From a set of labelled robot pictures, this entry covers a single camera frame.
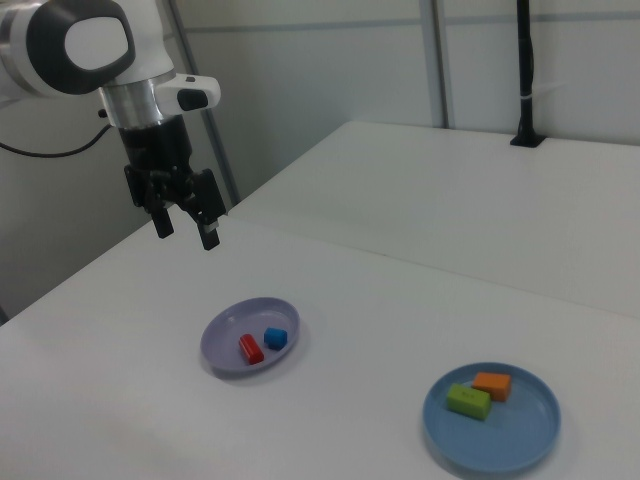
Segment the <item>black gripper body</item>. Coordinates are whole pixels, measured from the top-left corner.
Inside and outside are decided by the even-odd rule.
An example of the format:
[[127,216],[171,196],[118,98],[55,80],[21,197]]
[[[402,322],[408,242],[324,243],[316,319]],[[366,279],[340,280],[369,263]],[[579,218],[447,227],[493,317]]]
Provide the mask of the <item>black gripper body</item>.
[[119,129],[129,164],[143,171],[192,173],[192,147],[182,116],[139,129]]

